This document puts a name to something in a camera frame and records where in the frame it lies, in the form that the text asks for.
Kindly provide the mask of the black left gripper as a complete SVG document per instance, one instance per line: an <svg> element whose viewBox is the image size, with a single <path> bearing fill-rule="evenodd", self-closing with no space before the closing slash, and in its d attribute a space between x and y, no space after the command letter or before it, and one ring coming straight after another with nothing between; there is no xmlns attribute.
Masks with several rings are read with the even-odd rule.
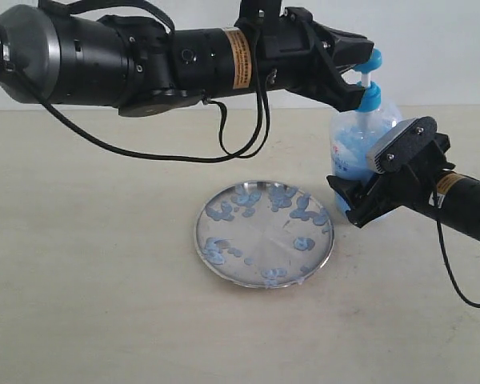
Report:
<svg viewBox="0 0 480 384"><path fill-rule="evenodd" d="M315 21L303 7L287 7L282 13L281 6L280 1L240 3L234 25L246 36L255 58L249 86L234 93L254 93L258 74L269 90L287 90L340 112L357 109L364 90L342 75L367 62L374 43Z"/></svg>

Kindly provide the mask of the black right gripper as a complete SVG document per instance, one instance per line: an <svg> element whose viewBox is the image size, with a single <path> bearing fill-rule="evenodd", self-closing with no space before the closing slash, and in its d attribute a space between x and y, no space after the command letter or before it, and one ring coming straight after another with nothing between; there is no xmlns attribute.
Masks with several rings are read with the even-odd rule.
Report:
<svg viewBox="0 0 480 384"><path fill-rule="evenodd" d="M449 136L435 134L433 141L398 172L375 173L361 180L328 175L326 180L344 201L348 222L357 228L400 206L435 212L440 206L438 177L454 168L446 159L449 148Z"/></svg>

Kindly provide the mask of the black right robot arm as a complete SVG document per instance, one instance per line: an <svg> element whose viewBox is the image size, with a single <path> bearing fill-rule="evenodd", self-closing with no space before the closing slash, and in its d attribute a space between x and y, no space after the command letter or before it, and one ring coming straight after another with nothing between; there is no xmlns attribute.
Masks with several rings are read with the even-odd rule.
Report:
<svg viewBox="0 0 480 384"><path fill-rule="evenodd" d="M358 228L404 206L480 242L480 181L454 171L446 159L450 140L398 138L380 152L380 174L367 184L330 175L330 187Z"/></svg>

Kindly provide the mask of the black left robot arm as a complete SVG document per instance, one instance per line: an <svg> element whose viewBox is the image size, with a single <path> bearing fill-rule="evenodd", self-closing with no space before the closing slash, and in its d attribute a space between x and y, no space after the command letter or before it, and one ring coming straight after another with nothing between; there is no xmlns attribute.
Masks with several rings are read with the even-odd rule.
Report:
<svg viewBox="0 0 480 384"><path fill-rule="evenodd" d="M243 1L232 27L177 30L148 1L40 1L0 14L0 87L16 102L106 106L145 117L216 98L287 90L339 111L359 107L344 73L366 63L367 37L302 7Z"/></svg>

